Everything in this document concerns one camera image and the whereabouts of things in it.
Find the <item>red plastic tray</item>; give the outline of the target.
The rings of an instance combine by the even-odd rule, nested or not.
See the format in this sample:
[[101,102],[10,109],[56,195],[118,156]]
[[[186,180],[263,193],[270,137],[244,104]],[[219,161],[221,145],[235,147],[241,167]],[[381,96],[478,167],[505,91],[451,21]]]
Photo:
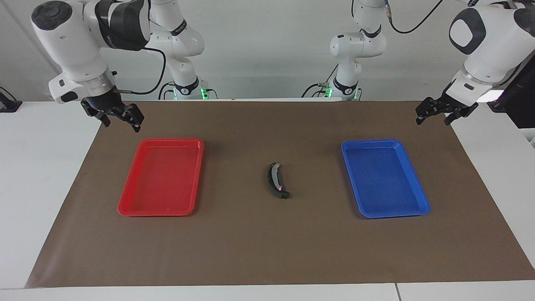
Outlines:
[[147,138],[139,143],[118,213],[124,217],[186,217],[193,213],[204,142]]

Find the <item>long curved brake pad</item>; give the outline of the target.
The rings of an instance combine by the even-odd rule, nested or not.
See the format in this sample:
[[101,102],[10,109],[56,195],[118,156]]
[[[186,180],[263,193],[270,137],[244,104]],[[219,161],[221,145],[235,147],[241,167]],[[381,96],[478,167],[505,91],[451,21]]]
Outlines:
[[279,199],[289,199],[290,193],[283,188],[283,179],[279,172],[279,167],[279,162],[273,162],[270,164],[267,171],[267,182],[273,196]]

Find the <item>black clamp mount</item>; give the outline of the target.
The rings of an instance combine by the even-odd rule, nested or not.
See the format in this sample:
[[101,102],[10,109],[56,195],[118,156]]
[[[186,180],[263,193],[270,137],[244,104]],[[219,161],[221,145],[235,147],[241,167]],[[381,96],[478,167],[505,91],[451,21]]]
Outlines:
[[14,113],[22,104],[22,101],[18,100],[7,89],[0,86],[0,113]]

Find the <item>brown table mat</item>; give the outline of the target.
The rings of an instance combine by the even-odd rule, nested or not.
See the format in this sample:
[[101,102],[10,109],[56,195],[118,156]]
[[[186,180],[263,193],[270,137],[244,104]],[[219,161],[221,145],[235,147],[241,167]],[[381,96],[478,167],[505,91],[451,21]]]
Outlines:
[[[100,127],[25,284],[191,286],[534,280],[535,269],[467,156],[416,102],[139,102],[139,133]],[[146,138],[204,141],[188,217],[123,217]],[[431,211],[367,219],[341,145],[405,146]],[[289,199],[270,191],[279,162]]]

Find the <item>blue plastic tray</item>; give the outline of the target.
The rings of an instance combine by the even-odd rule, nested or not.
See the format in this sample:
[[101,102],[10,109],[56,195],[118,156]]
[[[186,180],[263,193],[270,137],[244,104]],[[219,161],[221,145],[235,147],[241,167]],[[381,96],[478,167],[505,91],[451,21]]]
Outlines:
[[404,145],[396,139],[341,145],[360,213],[369,219],[418,217],[431,205]]

